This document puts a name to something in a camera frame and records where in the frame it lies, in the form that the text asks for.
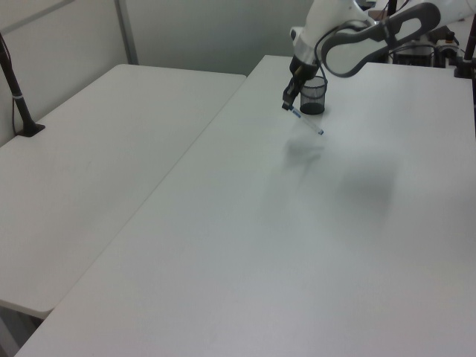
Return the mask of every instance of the equipment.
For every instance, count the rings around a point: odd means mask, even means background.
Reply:
[[[8,85],[12,92],[12,98],[15,100],[16,107],[23,120],[23,129],[15,135],[25,136],[31,138],[36,135],[38,132],[41,132],[45,126],[37,124],[31,119],[30,112],[28,111],[27,104],[23,98],[23,93],[20,90],[18,81],[16,80],[15,73],[13,72],[12,61],[10,58],[10,53],[8,51],[7,45],[0,33],[0,65],[1,69],[7,78]]]
[[[283,108],[292,107],[322,64],[338,77],[351,77],[389,50],[474,13],[476,0],[413,0],[404,10],[376,24],[355,0],[314,0],[306,26],[291,30],[295,55]]]

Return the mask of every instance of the white wall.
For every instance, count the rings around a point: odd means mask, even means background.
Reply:
[[[312,0],[124,1],[140,64],[245,75],[265,54],[292,55],[290,27],[304,25],[312,4]]]
[[[26,21],[42,11],[60,6],[63,0],[12,1],[0,0],[0,31],[12,25]]]
[[[114,0],[73,1],[4,39],[34,120],[113,66],[127,63]],[[11,93],[0,71],[0,146],[12,137]]]

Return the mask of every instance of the black pole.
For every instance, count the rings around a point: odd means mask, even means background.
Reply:
[[[20,90],[20,86],[18,81],[16,80],[15,73],[13,72],[13,67],[8,57],[8,52],[6,47],[4,46],[4,40],[0,33],[0,65],[1,69],[3,69],[3,73],[7,78],[8,85],[12,92],[13,99],[15,100],[16,107],[20,115],[22,116],[23,120],[23,130],[18,132],[17,135],[26,136],[31,138],[36,133],[41,132],[45,126],[37,124],[31,119],[30,112],[28,111],[27,104],[25,99],[23,98],[23,93]]]
[[[394,13],[396,13],[396,0],[389,0],[387,17],[392,16]]]
[[[466,46],[466,52],[464,58],[457,57],[456,68],[454,70],[454,76],[456,78],[473,78],[473,71],[475,63],[473,56],[475,54],[476,47],[476,15],[473,17],[473,25],[471,26],[471,32],[469,33],[468,45]]]

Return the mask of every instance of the white table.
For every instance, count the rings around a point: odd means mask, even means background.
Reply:
[[[18,357],[475,355],[471,82],[331,77],[318,137],[280,108],[289,61],[264,58]]]
[[[44,318],[244,79],[119,65],[0,148],[0,306]]]

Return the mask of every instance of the pen holder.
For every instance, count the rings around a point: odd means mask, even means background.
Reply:
[[[321,76],[308,80],[300,91],[300,110],[304,114],[317,115],[324,112],[327,79]]]

